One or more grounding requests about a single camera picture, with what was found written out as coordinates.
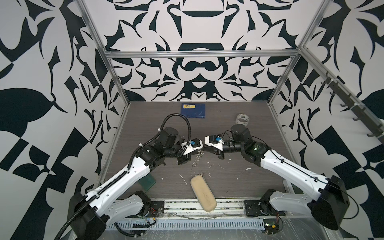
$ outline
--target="blue card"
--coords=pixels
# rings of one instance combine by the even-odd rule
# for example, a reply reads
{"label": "blue card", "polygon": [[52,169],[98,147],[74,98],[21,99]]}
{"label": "blue card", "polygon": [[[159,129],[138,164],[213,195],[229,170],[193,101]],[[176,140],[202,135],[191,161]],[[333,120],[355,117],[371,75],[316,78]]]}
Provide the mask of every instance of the blue card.
{"label": "blue card", "polygon": [[183,103],[181,105],[181,114],[187,118],[205,118],[205,104]]}

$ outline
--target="white sponge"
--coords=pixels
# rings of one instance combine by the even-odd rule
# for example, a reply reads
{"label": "white sponge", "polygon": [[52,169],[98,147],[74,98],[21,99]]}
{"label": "white sponge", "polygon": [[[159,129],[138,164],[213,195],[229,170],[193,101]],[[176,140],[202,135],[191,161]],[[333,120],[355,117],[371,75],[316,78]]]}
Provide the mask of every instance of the white sponge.
{"label": "white sponge", "polygon": [[217,202],[203,176],[196,175],[193,177],[191,179],[191,186],[204,211],[210,212],[214,210]]}

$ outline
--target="black and white patterned wall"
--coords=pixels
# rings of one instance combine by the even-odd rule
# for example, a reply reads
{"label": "black and white patterned wall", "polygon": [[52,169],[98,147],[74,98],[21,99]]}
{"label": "black and white patterned wall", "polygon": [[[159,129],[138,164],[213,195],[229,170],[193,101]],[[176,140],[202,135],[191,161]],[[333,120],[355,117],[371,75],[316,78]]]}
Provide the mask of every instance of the black and white patterned wall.
{"label": "black and white patterned wall", "polygon": [[134,58],[112,64],[131,101],[268,100],[289,57]]}
{"label": "black and white patterned wall", "polygon": [[73,0],[0,2],[0,102],[1,239],[53,239],[124,109]]}
{"label": "black and white patterned wall", "polygon": [[[109,51],[295,49],[321,0],[86,0]],[[131,101],[268,100],[288,57],[114,59]]]}
{"label": "black and white patterned wall", "polygon": [[[375,115],[384,118],[383,19],[381,0],[335,0],[316,30],[314,53]],[[384,146],[323,79],[301,58],[273,102],[289,146],[301,165],[344,180],[359,204],[344,219],[345,239],[384,237]],[[346,213],[357,213],[353,201]]]}
{"label": "black and white patterned wall", "polygon": [[235,43],[245,49],[295,48],[320,2],[86,0],[109,51],[185,50],[190,43],[215,43],[215,50]]}

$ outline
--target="dark wood surface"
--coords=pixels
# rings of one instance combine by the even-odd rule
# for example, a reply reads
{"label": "dark wood surface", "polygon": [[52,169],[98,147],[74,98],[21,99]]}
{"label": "dark wood surface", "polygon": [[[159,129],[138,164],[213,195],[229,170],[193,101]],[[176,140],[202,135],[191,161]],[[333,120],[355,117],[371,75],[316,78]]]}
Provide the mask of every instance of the dark wood surface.
{"label": "dark wood surface", "polygon": [[[139,143],[146,142],[157,133],[167,115],[180,113],[181,104],[132,102],[106,179],[128,163]],[[290,159],[266,102],[205,103],[205,119],[189,118],[191,138],[203,140],[205,136],[230,130],[240,113],[250,117],[247,128],[251,135],[263,139],[278,153]],[[188,137],[187,125],[179,117],[170,118],[165,126],[173,127],[179,131],[180,136]],[[285,191],[280,176],[247,162],[240,153],[225,154],[225,160],[220,160],[216,155],[206,152],[200,161],[195,160],[196,157],[192,156],[190,162],[179,166],[177,159],[166,159],[166,166],[159,166],[151,172],[157,183],[146,194],[150,198],[195,198],[190,180],[200,172],[203,172],[216,198],[261,197],[268,189]],[[124,199],[141,189],[140,184],[135,183],[120,198]]]}

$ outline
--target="black plastic cover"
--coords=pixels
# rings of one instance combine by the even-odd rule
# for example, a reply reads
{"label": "black plastic cover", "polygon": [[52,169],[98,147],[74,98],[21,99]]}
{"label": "black plastic cover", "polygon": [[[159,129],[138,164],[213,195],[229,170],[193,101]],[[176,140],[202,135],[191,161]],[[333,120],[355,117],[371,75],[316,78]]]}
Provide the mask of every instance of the black plastic cover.
{"label": "black plastic cover", "polygon": [[175,144],[176,135],[178,134],[179,132],[172,127],[163,128],[160,131],[160,136],[158,138],[158,141],[164,147],[172,147]]}
{"label": "black plastic cover", "polygon": [[242,156],[248,162],[261,166],[261,159],[265,156],[264,154],[269,150],[269,148],[262,142],[254,141],[253,144],[248,147],[245,151],[246,155],[242,153]]}
{"label": "black plastic cover", "polygon": [[331,230],[339,229],[349,207],[348,196],[343,192],[346,192],[343,180],[332,176],[319,199],[307,204],[313,218]]}
{"label": "black plastic cover", "polygon": [[244,142],[245,145],[252,142],[251,133],[244,125],[236,124],[231,127],[232,138],[235,142]]}
{"label": "black plastic cover", "polygon": [[188,153],[187,155],[184,155],[184,156],[181,156],[181,157],[177,158],[177,164],[178,165],[182,165],[182,164],[187,163],[189,161],[191,161],[191,154],[190,153]]}
{"label": "black plastic cover", "polygon": [[216,138],[218,138],[217,135],[211,135],[211,136],[209,136],[209,143],[217,144],[218,141],[216,140]]}
{"label": "black plastic cover", "polygon": [[192,145],[193,148],[197,148],[197,147],[200,147],[200,139],[198,138],[195,138],[195,139],[192,139],[192,141],[195,142],[195,144]]}
{"label": "black plastic cover", "polygon": [[[69,203],[68,218],[70,218],[76,209],[85,203],[84,196],[79,192],[75,193]],[[71,228],[75,232],[79,240],[97,240],[105,231],[106,222],[109,216],[103,215],[99,217],[91,207],[86,207],[79,216],[71,223]]]}

